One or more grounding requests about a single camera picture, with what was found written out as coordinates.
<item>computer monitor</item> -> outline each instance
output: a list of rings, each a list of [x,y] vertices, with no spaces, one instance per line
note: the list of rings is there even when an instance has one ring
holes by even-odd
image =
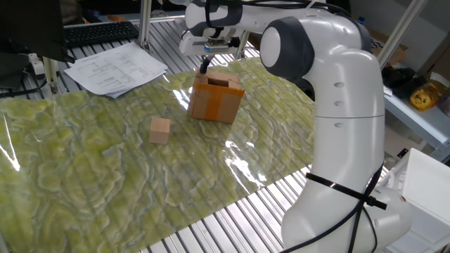
[[[1,0],[0,38],[24,46],[38,56],[73,63],[68,56],[59,0]],[[0,43],[0,86],[17,88],[27,56],[11,54]]]
[[[59,0],[0,1],[0,34],[38,56],[74,61],[67,55]]]

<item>desk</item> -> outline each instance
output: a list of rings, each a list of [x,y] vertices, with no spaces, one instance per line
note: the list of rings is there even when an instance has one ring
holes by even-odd
[[[178,50],[182,33],[175,19],[158,19],[152,22],[150,29],[153,55],[164,62],[168,73],[191,70],[200,65],[200,57],[186,57]],[[70,54],[83,58],[101,51],[120,46],[130,41],[114,41],[71,48]],[[246,51],[246,56],[256,57],[256,51]],[[224,65],[234,60],[233,56],[217,56],[213,65]],[[60,70],[68,68],[59,63]],[[22,89],[31,89],[41,80],[28,77]],[[61,72],[58,78],[61,93],[83,90],[71,78]],[[39,100],[50,98],[49,90],[42,90],[21,98]],[[298,197],[306,179],[303,171],[298,171],[263,188],[256,193],[190,225],[163,241],[145,249],[151,252],[273,252],[282,249],[281,219],[284,212]]]

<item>monitor stand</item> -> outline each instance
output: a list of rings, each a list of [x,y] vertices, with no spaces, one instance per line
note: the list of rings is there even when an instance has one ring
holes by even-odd
[[[24,69],[30,63],[26,55],[0,53],[0,89],[17,89],[21,85]]]

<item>cardboard box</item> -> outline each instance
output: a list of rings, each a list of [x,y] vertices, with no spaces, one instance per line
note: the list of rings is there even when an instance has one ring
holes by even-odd
[[[195,119],[233,123],[239,110],[244,89],[240,78],[208,70],[195,74],[188,114]]]
[[[167,142],[169,142],[169,135],[170,119],[152,118],[148,141],[157,144],[167,144]]]
[[[450,81],[450,33],[420,68],[418,74],[430,77],[432,72]]]
[[[377,32],[375,30],[367,28],[368,32],[371,34],[371,37],[373,39],[378,40],[379,42],[382,42],[386,44],[387,40],[389,39],[389,36],[382,34],[381,32]],[[406,57],[405,51],[408,49],[407,46],[400,44],[399,47],[395,50],[394,54],[392,54],[391,58],[387,62],[387,66],[392,66],[394,64],[397,64],[401,62]],[[381,52],[382,48],[372,48],[372,53],[375,56],[378,56]]]

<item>paper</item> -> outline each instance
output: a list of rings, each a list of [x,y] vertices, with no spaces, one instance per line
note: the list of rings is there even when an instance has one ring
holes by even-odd
[[[65,72],[88,91],[116,98],[165,73],[167,66],[129,43],[77,60]]]

